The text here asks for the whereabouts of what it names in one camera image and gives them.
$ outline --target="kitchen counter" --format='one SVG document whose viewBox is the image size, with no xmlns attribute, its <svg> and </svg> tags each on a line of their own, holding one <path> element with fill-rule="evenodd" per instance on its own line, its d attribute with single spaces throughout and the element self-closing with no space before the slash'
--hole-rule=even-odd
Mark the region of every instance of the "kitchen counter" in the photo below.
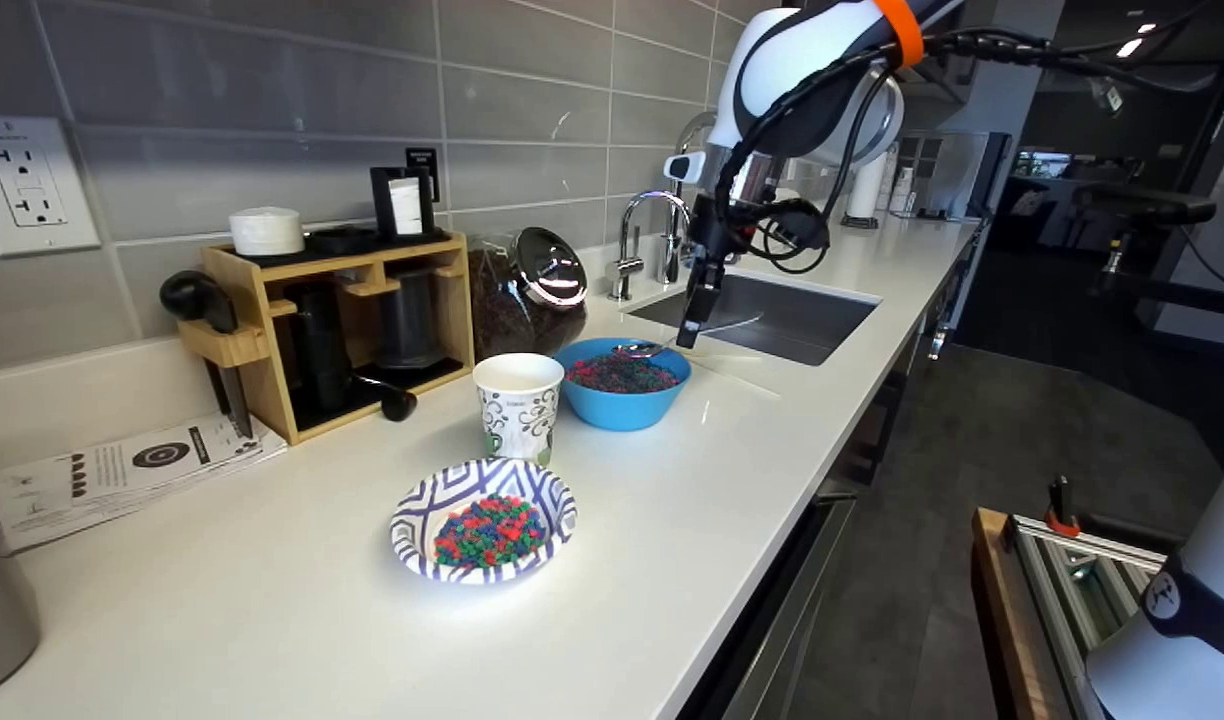
<svg viewBox="0 0 1224 720">
<path fill-rule="evenodd" d="M 481 446 L 466 379 L 407 422 L 360 419 L 31 546 L 42 642 L 0 687 L 0 720 L 671 714 L 963 238 L 963 225 L 839 229 L 810 276 L 784 276 L 876 301 L 830 358 L 699 339 L 662 422 L 565 416 L 550 470 L 575 493 L 575 540 L 511 586 L 425 582 L 386 553 L 392 505 Z M 671 343 L 613 301 L 591 303 L 597 331 Z"/>
</svg>

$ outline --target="stainless steel sink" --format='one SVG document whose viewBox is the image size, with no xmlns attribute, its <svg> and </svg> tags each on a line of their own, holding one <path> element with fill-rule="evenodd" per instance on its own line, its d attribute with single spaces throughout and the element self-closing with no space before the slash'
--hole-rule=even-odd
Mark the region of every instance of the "stainless steel sink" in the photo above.
<svg viewBox="0 0 1224 720">
<path fill-rule="evenodd" d="M 726 276 L 708 315 L 702 336 L 784 356 L 794 362 L 822 362 L 876 303 L 822 295 L 748 276 Z M 680 325 L 687 291 L 635 308 L 633 315 Z"/>
</svg>

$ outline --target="floor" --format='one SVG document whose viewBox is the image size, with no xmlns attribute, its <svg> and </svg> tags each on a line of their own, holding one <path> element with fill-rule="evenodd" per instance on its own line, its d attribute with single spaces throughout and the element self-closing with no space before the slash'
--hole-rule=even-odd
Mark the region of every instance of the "floor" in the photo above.
<svg viewBox="0 0 1224 720">
<path fill-rule="evenodd" d="M 836 553 L 790 720 L 997 714 L 966 579 L 974 506 L 1039 515 L 1064 470 L 1085 511 L 1161 534 L 1194 523 L 1218 480 L 1224 358 L 1149 343 L 1085 279 L 1086 261 L 989 252 L 959 339 L 906 382 Z"/>
</svg>

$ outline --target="wooden cubby organizer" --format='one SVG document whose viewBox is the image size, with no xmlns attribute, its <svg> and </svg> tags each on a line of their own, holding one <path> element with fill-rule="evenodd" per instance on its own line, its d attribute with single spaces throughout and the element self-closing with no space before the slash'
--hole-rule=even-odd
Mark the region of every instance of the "wooden cubby organizer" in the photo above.
<svg viewBox="0 0 1224 720">
<path fill-rule="evenodd" d="M 340 422 L 380 413 L 377 392 L 357 382 L 343 413 L 310 413 L 295 396 L 295 350 L 288 347 L 288 321 L 295 315 L 295 286 L 330 279 L 340 308 L 340 339 L 350 368 L 368 368 L 383 343 L 380 301 L 398 291 L 398 272 L 429 268 L 436 276 L 436 336 L 444 362 L 412 371 L 417 396 L 466 375 L 477 362 L 470 295 L 466 295 L 466 238 L 429 238 L 380 246 L 365 254 L 307 254 L 257 264 L 226 246 L 204 252 L 204 272 L 226 291 L 241 331 L 211 331 L 204 321 L 180 321 L 180 339 L 217 368 L 241 368 L 250 416 L 276 427 L 288 443 L 305 443 Z"/>
</svg>

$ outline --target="patterned plate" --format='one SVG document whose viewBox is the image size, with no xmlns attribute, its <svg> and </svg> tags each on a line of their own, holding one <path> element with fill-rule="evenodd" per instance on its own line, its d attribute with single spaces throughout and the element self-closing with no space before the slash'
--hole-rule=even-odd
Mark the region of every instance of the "patterned plate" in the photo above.
<svg viewBox="0 0 1224 720">
<path fill-rule="evenodd" d="M 436 534 L 440 526 L 470 506 L 485 497 L 511 497 L 525 499 L 539 526 L 545 540 L 534 553 L 499 564 L 499 568 L 453 568 L 436 561 Z M 418 480 L 394 506 L 386 523 L 386 540 L 394 555 L 425 579 L 440 582 L 508 582 L 516 576 L 529 576 L 545 568 L 559 544 L 572 540 L 575 523 L 575 499 L 559 485 L 559 477 L 545 470 L 539 462 L 529 461 L 466 461 L 440 467 L 436 477 Z"/>
</svg>

